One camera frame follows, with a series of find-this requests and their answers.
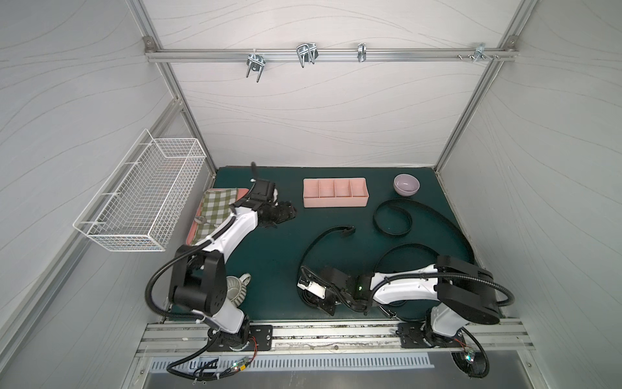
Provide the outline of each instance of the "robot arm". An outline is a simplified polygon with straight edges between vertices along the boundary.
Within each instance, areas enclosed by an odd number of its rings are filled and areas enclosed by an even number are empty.
[[[226,333],[231,345],[242,344],[248,338],[248,318],[226,298],[225,263],[231,253],[258,225],[275,225],[296,216],[289,202],[277,203],[273,182],[255,178],[251,190],[231,204],[230,216],[196,246],[181,246],[172,270],[169,301],[190,309],[215,330]],[[200,251],[183,258],[193,248]]]
[[[513,299],[507,289],[493,282],[490,272],[449,256],[439,256],[435,265],[393,274],[369,273],[355,278],[334,268],[302,274],[298,287],[313,294],[317,306],[329,314],[344,301],[362,311],[396,301],[440,301],[428,313],[426,324],[427,330],[443,337],[455,336],[469,322],[497,324],[501,313],[495,289]]]

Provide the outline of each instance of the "pink compartment tray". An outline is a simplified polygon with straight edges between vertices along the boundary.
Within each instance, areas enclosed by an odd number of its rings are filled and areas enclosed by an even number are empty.
[[[364,178],[305,178],[305,208],[364,207],[369,193]]]

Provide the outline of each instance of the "dark green mat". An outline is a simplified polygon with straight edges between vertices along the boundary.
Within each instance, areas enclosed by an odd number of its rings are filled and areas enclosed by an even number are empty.
[[[229,258],[226,269],[229,275],[251,273],[246,300],[240,308],[251,320],[317,320],[366,319],[384,317],[378,308],[370,314],[355,313],[338,306],[331,317],[307,307],[296,291],[296,272],[300,256],[317,235],[335,225],[354,225],[356,233],[342,238],[339,233],[325,237],[309,254],[305,262],[320,271],[331,265],[348,274],[357,275],[371,271],[382,254],[401,243],[416,242],[432,247],[441,255],[467,258],[467,251],[451,231],[424,211],[412,210],[412,231],[402,238],[389,238],[374,229],[372,215],[378,204],[399,197],[392,187],[393,178],[400,173],[417,177],[421,189],[412,199],[429,205],[455,222],[455,217],[445,195],[430,168],[309,168],[260,167],[262,179],[274,181],[279,200],[291,201],[298,216],[277,228],[257,228],[249,233]],[[304,178],[364,177],[367,180],[369,202],[365,208],[309,208],[302,205],[302,180]],[[216,188],[250,188],[249,167],[223,167],[216,175]],[[403,230],[403,216],[390,210],[379,214],[385,228]],[[380,270],[405,271],[421,268],[435,261],[429,254],[404,249],[391,253]],[[420,317],[425,310],[438,302],[411,301],[396,311],[403,317]]]

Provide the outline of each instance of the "green checkered cloth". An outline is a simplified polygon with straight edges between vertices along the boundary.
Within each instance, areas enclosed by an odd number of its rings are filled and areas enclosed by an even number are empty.
[[[235,203],[237,196],[237,189],[209,189],[205,192],[201,216],[206,218],[207,223],[198,225],[193,245],[205,239],[229,217],[229,204]]]

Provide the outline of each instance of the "white wire basket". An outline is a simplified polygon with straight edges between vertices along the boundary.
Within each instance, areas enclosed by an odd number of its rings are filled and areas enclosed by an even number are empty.
[[[145,129],[73,226],[109,251],[164,251],[204,160],[195,138]]]

